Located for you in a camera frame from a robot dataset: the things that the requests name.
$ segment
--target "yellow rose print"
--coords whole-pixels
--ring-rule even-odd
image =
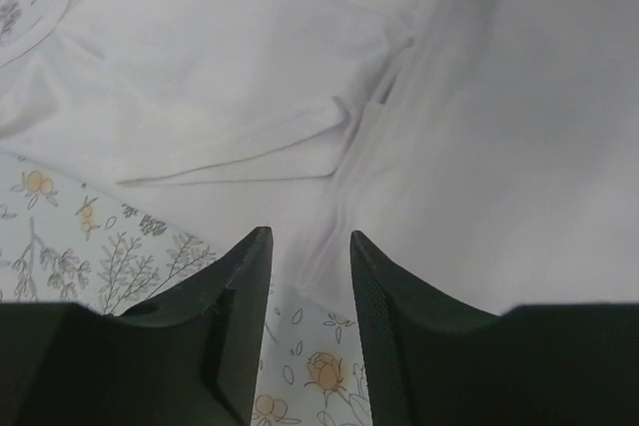
[[[343,383],[343,374],[341,371],[341,359],[337,359],[328,353],[316,353],[307,364],[309,374],[311,375],[310,384],[315,384],[322,389],[324,402],[328,405],[328,398],[337,393],[342,396],[341,392],[345,391],[345,388],[341,385]]]
[[[25,197],[29,199],[27,210],[32,209],[40,197],[44,198],[52,206],[58,206],[58,201],[55,198],[58,192],[55,191],[53,180],[43,172],[37,170],[29,172],[28,174],[23,172],[22,183],[14,186],[11,192],[25,194]]]

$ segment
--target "black plastic piece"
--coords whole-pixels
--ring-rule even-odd
[[[493,316],[350,245],[375,426],[639,424],[639,305]]]
[[[250,424],[272,250],[258,228],[119,317],[0,304],[0,425]]]

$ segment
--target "fabric fold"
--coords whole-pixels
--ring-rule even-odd
[[[35,143],[87,175],[93,154],[114,182],[169,184],[329,175],[406,41],[353,0],[84,0],[54,36],[0,104],[52,113],[7,147]],[[60,145],[69,154],[52,158]]]

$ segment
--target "wrinkled cloth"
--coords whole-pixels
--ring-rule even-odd
[[[360,229],[490,312],[636,301],[639,0],[434,5],[386,114],[334,177],[301,287],[352,312]]]
[[[353,0],[84,0],[0,103],[43,119],[6,145],[113,182],[329,175],[405,40]]]

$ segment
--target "floral print fabric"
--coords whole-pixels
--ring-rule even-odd
[[[218,257],[214,245],[0,153],[0,299],[122,313]],[[253,426],[371,426],[357,324],[272,281]]]

